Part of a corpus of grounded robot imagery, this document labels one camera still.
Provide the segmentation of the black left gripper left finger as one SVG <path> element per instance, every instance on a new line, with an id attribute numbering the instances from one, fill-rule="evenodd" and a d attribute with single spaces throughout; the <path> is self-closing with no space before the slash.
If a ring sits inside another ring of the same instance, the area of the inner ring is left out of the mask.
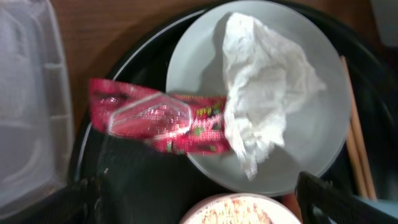
<path id="1" fill-rule="evenodd" d="M 83 179 L 29 205 L 1 224 L 89 224 L 95 223 L 98 180 Z"/>

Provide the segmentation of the red snack wrapper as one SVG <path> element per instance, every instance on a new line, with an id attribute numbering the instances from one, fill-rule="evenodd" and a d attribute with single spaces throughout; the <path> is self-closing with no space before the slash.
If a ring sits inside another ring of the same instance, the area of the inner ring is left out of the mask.
<path id="1" fill-rule="evenodd" d="M 90 117 L 102 133 L 143 141 L 175 154 L 221 154 L 225 96 L 168 95 L 108 79 L 89 82 Z"/>

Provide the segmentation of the white bowl with food scraps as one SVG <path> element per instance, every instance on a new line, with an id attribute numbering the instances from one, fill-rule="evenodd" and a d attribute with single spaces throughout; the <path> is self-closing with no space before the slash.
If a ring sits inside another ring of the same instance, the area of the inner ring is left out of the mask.
<path id="1" fill-rule="evenodd" d="M 300 224 L 278 201 L 258 194 L 218 194 L 198 202 L 180 224 Z"/>

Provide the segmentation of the white paper napkin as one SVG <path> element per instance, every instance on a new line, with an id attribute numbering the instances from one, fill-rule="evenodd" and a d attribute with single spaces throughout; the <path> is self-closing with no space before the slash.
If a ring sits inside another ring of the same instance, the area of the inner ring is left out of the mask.
<path id="1" fill-rule="evenodd" d="M 252 16 L 232 13 L 223 39 L 227 90 L 224 134 L 248 179 L 275 147 L 284 147 L 286 116 L 326 84 L 305 52 Z"/>

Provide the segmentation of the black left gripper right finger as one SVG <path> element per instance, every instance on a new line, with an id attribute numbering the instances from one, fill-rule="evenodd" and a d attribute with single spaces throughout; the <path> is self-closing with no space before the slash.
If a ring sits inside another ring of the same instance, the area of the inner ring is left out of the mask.
<path id="1" fill-rule="evenodd" d="M 304 223 L 397 223 L 392 215 L 341 194 L 308 172 L 299 173 L 295 194 Z"/>

